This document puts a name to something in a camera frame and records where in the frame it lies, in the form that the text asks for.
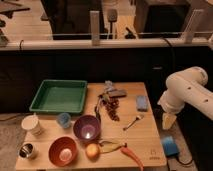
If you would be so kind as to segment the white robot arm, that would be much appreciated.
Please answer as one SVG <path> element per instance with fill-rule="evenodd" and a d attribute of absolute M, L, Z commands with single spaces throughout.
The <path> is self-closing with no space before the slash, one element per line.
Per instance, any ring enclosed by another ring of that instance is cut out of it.
<path fill-rule="evenodd" d="M 164 130 L 172 127 L 186 103 L 213 120 L 213 92 L 205 88 L 207 82 L 207 72 L 201 67 L 190 67 L 167 77 L 167 90 L 158 101 L 163 109 Z"/>

